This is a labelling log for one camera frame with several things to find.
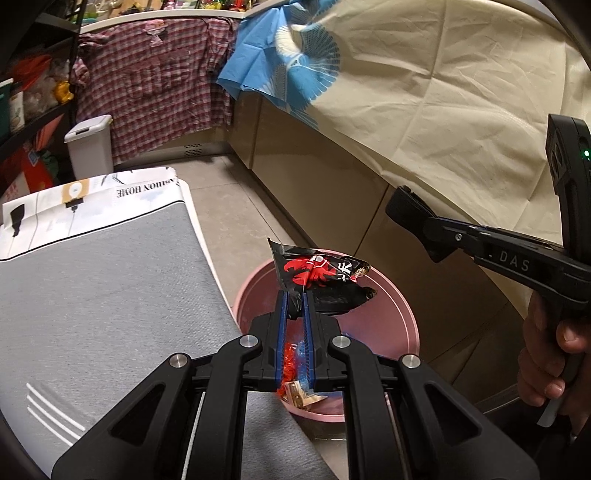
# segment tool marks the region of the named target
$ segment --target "white trash can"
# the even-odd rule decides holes
[[[101,115],[76,125],[64,137],[76,180],[113,173],[110,115]]]

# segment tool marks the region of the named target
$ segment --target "green container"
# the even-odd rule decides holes
[[[10,87],[12,79],[0,82],[0,143],[4,143],[10,137]]]

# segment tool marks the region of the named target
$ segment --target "cabinet door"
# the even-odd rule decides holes
[[[464,252],[456,251],[438,264],[432,262],[417,238],[386,215],[385,207],[393,192],[394,187],[390,187],[357,256],[386,275],[408,301],[417,320],[423,359],[448,364],[473,345],[458,365],[461,369],[474,342],[508,315],[517,319],[520,316]]]
[[[387,189],[356,157],[266,100],[252,170],[319,248],[349,255]]]
[[[232,126],[228,130],[228,142],[248,168],[252,168],[261,103],[262,96],[258,93],[241,92],[234,106]]]

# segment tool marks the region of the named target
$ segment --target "ironing board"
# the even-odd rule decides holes
[[[0,410],[50,476],[60,455],[163,358],[214,353],[240,332],[189,187],[172,168],[111,174],[41,193],[4,207]],[[132,196],[142,197],[134,200],[139,210],[129,207]],[[25,212],[15,229],[19,215],[12,212],[22,210],[19,205]],[[37,240],[18,247],[15,241],[27,240],[31,228]],[[68,234],[52,239],[48,232],[60,228]],[[334,478],[279,399],[250,393],[242,477],[285,480],[312,472]]]

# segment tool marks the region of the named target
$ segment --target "metal pivot screw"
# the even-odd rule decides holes
[[[175,353],[172,357],[170,357],[168,363],[171,367],[181,368],[187,365],[188,361],[189,359],[187,358],[187,355],[183,355],[182,353]]]
[[[258,343],[258,338],[254,335],[245,335],[240,339],[240,345],[245,348],[252,348]]]
[[[416,355],[405,355],[402,357],[402,364],[406,368],[417,368],[421,365],[421,359]]]
[[[351,339],[344,335],[339,335],[333,338],[333,345],[337,348],[347,348],[351,345]]]

